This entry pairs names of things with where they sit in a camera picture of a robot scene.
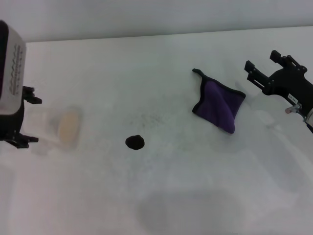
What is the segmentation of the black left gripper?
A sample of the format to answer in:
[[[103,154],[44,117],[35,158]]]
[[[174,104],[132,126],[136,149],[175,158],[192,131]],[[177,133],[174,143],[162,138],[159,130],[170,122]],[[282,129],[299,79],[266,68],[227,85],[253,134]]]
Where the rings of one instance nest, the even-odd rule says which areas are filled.
[[[0,116],[0,141],[5,141],[17,149],[27,149],[30,143],[38,142],[37,137],[31,137],[20,133],[24,117],[24,100],[31,104],[42,104],[42,100],[35,96],[33,87],[23,86],[21,105],[18,111],[12,115]]]

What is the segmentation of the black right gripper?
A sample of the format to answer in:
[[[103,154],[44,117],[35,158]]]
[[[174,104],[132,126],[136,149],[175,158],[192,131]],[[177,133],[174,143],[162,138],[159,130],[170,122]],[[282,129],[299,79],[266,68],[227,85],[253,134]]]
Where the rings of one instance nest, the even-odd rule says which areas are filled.
[[[267,77],[247,60],[244,67],[248,73],[247,80],[266,95],[279,95],[292,105],[300,103],[302,105],[300,112],[308,115],[313,108],[313,85],[304,76],[307,68],[290,55],[282,56],[276,50],[271,52],[269,58],[283,69]]]

